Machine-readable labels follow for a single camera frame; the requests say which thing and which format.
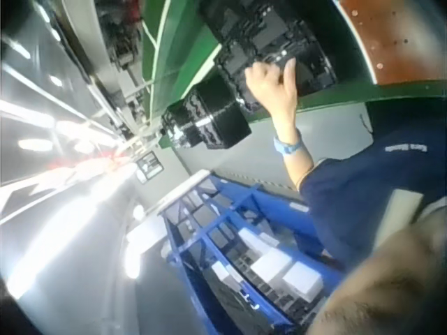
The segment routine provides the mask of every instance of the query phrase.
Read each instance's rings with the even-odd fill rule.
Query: metal frame
[[[214,187],[217,189],[217,192],[210,193],[209,191],[200,187],[200,184],[207,180],[213,183]],[[199,181],[195,186],[192,186],[189,191],[182,194],[177,201],[173,202],[161,211],[161,215],[166,223],[168,237],[172,245],[174,259],[177,266],[180,268],[183,280],[186,282],[186,287],[191,295],[194,306],[198,310],[199,316],[203,319],[209,334],[217,334],[216,329],[218,327],[215,327],[216,322],[214,322],[214,324],[211,322],[212,316],[208,315],[205,310],[206,308],[204,307],[204,304],[206,304],[206,301],[201,301],[199,299],[194,286],[191,284],[195,279],[191,278],[185,269],[185,266],[192,268],[191,265],[185,264],[184,256],[189,254],[189,249],[194,244],[199,242],[202,246],[200,260],[198,262],[199,266],[197,267],[197,270],[200,271],[206,268],[207,261],[205,259],[205,248],[207,251],[211,252],[215,259],[220,261],[223,266],[230,265],[235,268],[231,261],[224,255],[222,250],[219,249],[219,247],[209,236],[209,233],[215,229],[220,230],[224,234],[224,232],[219,228],[221,223],[230,222],[237,230],[246,228],[255,235],[259,235],[261,231],[256,227],[256,222],[266,218],[272,227],[275,225],[284,225],[296,232],[299,232],[303,237],[307,237],[309,240],[316,239],[316,232],[307,213],[299,212],[292,208],[290,206],[290,202],[287,202],[285,199],[281,199],[260,191],[260,187],[261,185],[256,184],[251,188],[247,188],[231,181],[220,179],[214,175],[210,175]],[[190,192],[197,192],[196,195],[198,195],[202,201],[202,204],[195,209],[190,208],[184,201],[184,198],[188,197],[188,193]],[[217,194],[222,194],[226,198],[229,198],[233,201],[233,204],[229,207],[222,206],[215,199],[213,199],[213,197]],[[191,236],[191,238],[184,241],[184,243],[176,243],[176,237],[179,237],[179,230],[174,226],[166,213],[166,211],[172,209],[175,204],[179,206],[177,213],[178,223],[188,220],[191,223],[192,228],[195,230],[195,233]],[[215,209],[218,211],[218,216],[205,227],[200,226],[199,222],[193,215],[195,211],[201,209],[203,206],[206,206],[213,212],[215,212]],[[247,222],[241,215],[240,211],[245,207],[248,207],[249,210],[256,214],[253,221],[254,224]],[[231,246],[231,239],[227,238],[227,240],[230,242],[229,245]],[[328,294],[330,294],[338,286],[343,278],[342,273],[335,269],[329,268],[318,260],[313,259],[310,255],[303,251],[282,244],[278,245],[277,248],[290,255],[295,261],[300,261],[318,271],[323,277],[325,292]],[[291,328],[294,326],[293,321],[291,321],[281,310],[279,310],[279,308],[277,308],[269,299],[260,293],[258,289],[255,288],[255,286],[242,274],[240,275],[244,279],[240,283],[242,288],[241,293],[244,298],[246,298],[245,301],[251,305],[252,309],[263,313],[274,327]]]

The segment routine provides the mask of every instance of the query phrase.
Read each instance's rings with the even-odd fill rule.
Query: white box
[[[293,293],[307,302],[312,302],[323,289],[321,275],[301,262],[296,262],[283,277],[283,280]]]
[[[240,276],[239,272],[236,271],[231,265],[225,267],[226,271],[238,282],[241,283],[244,279]]]
[[[252,264],[251,270],[267,284],[278,288],[282,284],[282,276],[291,268],[292,264],[291,256],[276,248],[270,248],[264,256]]]
[[[238,282],[237,279],[230,274],[230,272],[227,270],[227,268],[224,267],[224,265],[221,262],[219,261],[215,262],[211,266],[211,268],[217,275],[217,278],[219,278],[219,280],[225,285],[227,285],[231,290],[235,292],[239,292],[241,290],[241,286],[239,284],[240,282]]]
[[[266,234],[264,232],[259,234],[259,237],[267,243],[269,246],[274,246],[275,248],[278,246],[279,241],[273,237],[271,237],[269,234]]]
[[[250,230],[242,228],[238,234],[242,241],[258,256],[265,255],[270,250],[270,246]]]

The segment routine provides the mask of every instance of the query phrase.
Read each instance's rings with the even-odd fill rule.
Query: black mechanical component
[[[176,148],[192,148],[202,142],[196,125],[189,117],[184,101],[177,101],[168,107],[162,119],[163,129]]]
[[[219,76],[193,87],[184,106],[208,149],[230,148],[251,134],[240,106]]]
[[[234,34],[239,22],[247,16],[238,0],[203,0],[199,14],[220,43],[225,43]]]
[[[337,81],[315,35],[289,6],[288,0],[213,0],[204,3],[208,8],[213,5],[215,15],[221,16],[220,20],[212,20],[215,17],[205,19],[223,43],[214,61],[245,112],[252,113],[261,108],[245,82],[244,69],[255,61],[275,63],[284,69],[286,62],[295,57],[300,96],[325,89]],[[234,8],[238,8],[239,13],[246,14],[244,17],[239,15],[237,20],[232,16],[231,29],[219,33],[226,27],[225,8],[234,13]]]

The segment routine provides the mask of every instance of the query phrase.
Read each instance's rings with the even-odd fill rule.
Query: fluorescent light
[[[41,5],[37,5],[37,9],[39,10],[39,13],[42,15],[43,20],[47,23],[50,23],[50,16],[45,11],[45,9],[43,9],[43,7]]]
[[[124,254],[124,269],[129,278],[137,279],[140,275],[141,254],[131,244]]]
[[[118,144],[113,137],[72,121],[58,121],[56,129],[62,135],[72,139],[95,142],[112,148],[116,147]]]
[[[51,34],[53,35],[54,38],[56,38],[56,40],[58,42],[61,41],[61,36],[59,35],[59,33],[56,31],[56,29],[51,28]]]
[[[145,218],[145,208],[141,204],[136,205],[133,209],[133,217],[138,221]]]
[[[3,62],[1,64],[1,67],[2,67],[2,70],[6,71],[10,75],[12,75],[15,79],[17,79],[23,85],[28,86],[30,89],[32,89],[33,91],[39,93],[41,96],[47,98],[48,100],[52,101],[53,103],[57,104],[59,107],[62,107],[65,110],[68,110],[70,113],[76,115],[77,117],[79,117],[81,119],[88,120],[88,118],[85,115],[83,115],[83,113],[78,112],[77,110],[75,110],[70,105],[67,105],[65,102],[63,102],[63,101],[59,100],[58,98],[52,96],[51,94],[46,92],[44,89],[42,89],[41,87],[36,85],[34,82],[32,82],[30,79],[28,79],[27,77],[25,77],[21,73],[18,73],[14,68],[9,66],[6,62]],[[109,134],[114,134],[113,131],[111,131],[110,129],[106,128],[105,126],[99,124],[96,121],[89,120],[89,122],[94,124],[96,127],[103,129],[105,132],[107,132]]]
[[[89,141],[82,140],[75,145],[75,150],[81,154],[88,155],[95,150],[95,146]]]
[[[104,176],[91,189],[91,198],[95,202],[107,200],[137,170],[135,163],[121,166],[118,170]]]
[[[70,243],[96,212],[89,198],[78,198],[54,215],[23,258],[13,270],[6,284],[9,293],[19,299],[34,283],[37,275]]]
[[[50,79],[53,82],[53,84],[55,84],[58,87],[62,87],[62,80],[60,80],[58,77],[51,75]]]
[[[0,100],[0,110],[18,117],[20,121],[37,127],[53,128],[55,124],[54,118],[50,115],[29,110],[28,108],[20,107],[4,100]]]
[[[4,43],[6,43],[11,49],[15,50],[19,54],[21,54],[26,59],[31,59],[31,54],[26,50],[20,43],[15,40],[11,40],[6,35],[1,35],[1,39]]]
[[[39,140],[38,138],[20,140],[19,147],[24,150],[32,151],[51,151],[53,150],[53,143],[49,140]]]

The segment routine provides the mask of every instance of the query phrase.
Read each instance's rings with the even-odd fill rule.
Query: wall
[[[146,208],[156,204],[162,197],[190,177],[171,148],[160,149],[155,147],[153,151],[164,167],[164,171],[146,184],[141,184],[136,177],[132,178],[135,190]]]
[[[330,107],[298,114],[297,126],[315,161],[348,158],[372,143],[364,104]],[[252,134],[228,150],[207,150],[204,144],[177,152],[191,173],[200,169],[243,174],[248,177],[293,186],[281,155],[273,147],[271,119],[251,124]]]

